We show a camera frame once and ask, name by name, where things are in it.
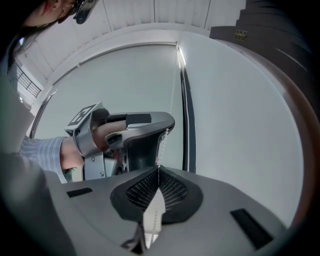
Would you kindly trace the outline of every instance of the gray plastic surface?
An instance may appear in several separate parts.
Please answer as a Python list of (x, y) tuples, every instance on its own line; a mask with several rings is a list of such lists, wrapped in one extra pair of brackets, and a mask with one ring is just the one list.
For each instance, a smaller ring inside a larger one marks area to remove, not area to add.
[(72, 197), (72, 206), (81, 213), (95, 230), (120, 246), (134, 237), (138, 224), (121, 219), (111, 204), (110, 194), (118, 185), (135, 178), (148, 169), (103, 179), (66, 183), (62, 186), (66, 192), (82, 188), (92, 189), (90, 193)]
[(241, 208), (271, 236), (284, 233), (285, 227), (277, 217), (237, 188), (191, 172), (168, 170), (200, 186), (203, 202), (188, 221), (163, 225), (159, 237), (145, 255), (242, 256), (253, 253), (255, 248), (230, 214)]
[[(42, 171), (25, 158), (3, 155), (1, 159), (6, 169), (0, 172), (5, 205), (47, 250), (71, 256), (134, 255), (120, 245), (134, 237), (137, 223), (120, 218), (111, 204), (110, 194), (116, 186), (149, 168), (61, 184), (56, 173)], [(273, 237), (284, 233), (284, 226), (269, 210), (233, 186), (194, 173), (169, 170), (200, 186), (203, 202), (188, 221), (163, 225), (158, 239), (145, 255), (253, 253), (251, 242), (230, 215), (230, 211), (242, 208)], [(72, 198), (66, 193), (82, 188), (91, 188), (92, 192)]]
[(79, 134), (76, 134), (76, 130), (73, 131), (73, 141), (77, 145), (77, 148), (83, 157), (90, 157), (95, 155), (101, 150), (96, 146), (92, 137), (93, 130), (93, 112), (87, 116), (85, 122), (80, 126)]

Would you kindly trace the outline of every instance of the person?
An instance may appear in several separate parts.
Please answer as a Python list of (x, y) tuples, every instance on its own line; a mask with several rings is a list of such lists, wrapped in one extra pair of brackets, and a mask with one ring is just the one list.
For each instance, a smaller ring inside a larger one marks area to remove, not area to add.
[[(21, 38), (28, 40), (39, 35), (39, 33), (50, 28), (56, 23), (62, 23), (68, 16), (74, 14), (74, 0), (46, 0), (38, 2), (38, 5), (27, 16), (9, 47), (2, 58), (1, 72), (4, 72), (11, 86), (17, 90), (18, 80), (15, 71), (14, 56), (21, 51), (23, 47), (18, 42)], [(124, 130), (125, 121), (106, 123), (92, 131), (92, 138), (96, 146), (105, 150), (105, 137), (113, 132)], [(72, 137), (55, 137), (49, 139), (30, 139), (25, 137), (20, 147), (19, 154), (28, 159), (37, 162), (43, 170), (56, 172), (62, 183), (67, 180), (63, 171), (74, 167), (82, 167), (83, 158), (78, 152)]]

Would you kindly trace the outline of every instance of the ceiling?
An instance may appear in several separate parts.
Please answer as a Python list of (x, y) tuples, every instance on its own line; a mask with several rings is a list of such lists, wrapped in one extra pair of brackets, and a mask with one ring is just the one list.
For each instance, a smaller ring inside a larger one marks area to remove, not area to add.
[(106, 34), (112, 38), (129, 27), (154, 23), (208, 32), (215, 26), (234, 26), (245, 6), (246, 0), (100, 0), (84, 24), (68, 18), (54, 25), (37, 37), (18, 63), (45, 87), (72, 53)]

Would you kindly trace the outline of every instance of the black rubber pad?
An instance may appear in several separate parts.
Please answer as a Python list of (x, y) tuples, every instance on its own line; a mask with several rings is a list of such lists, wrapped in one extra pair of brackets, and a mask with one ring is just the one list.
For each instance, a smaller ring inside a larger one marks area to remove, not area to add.
[(128, 114), (126, 116), (125, 124), (151, 124), (151, 115), (150, 114)]
[(203, 201), (198, 185), (163, 166), (154, 166), (120, 184), (111, 192), (110, 200), (122, 219), (141, 223), (157, 189), (161, 190), (166, 208), (163, 225), (187, 221)]
[(77, 190), (72, 190), (72, 191), (68, 191), (67, 194), (70, 198), (74, 198), (77, 196), (81, 196), (87, 193), (92, 192), (92, 189), (89, 187), (85, 187), (85, 188), (81, 188), (81, 189), (77, 189)]
[(115, 135), (111, 138), (108, 139), (108, 144), (111, 145), (113, 143), (116, 143), (118, 141), (121, 141), (122, 140), (122, 135), (121, 134), (118, 134), (118, 135)]
[(112, 122), (117, 122), (117, 121), (123, 121), (123, 120), (127, 119), (127, 115), (128, 114), (112, 114), (106, 118), (106, 122), (112, 123)]
[(257, 250), (273, 240), (245, 209), (234, 210), (230, 213)]

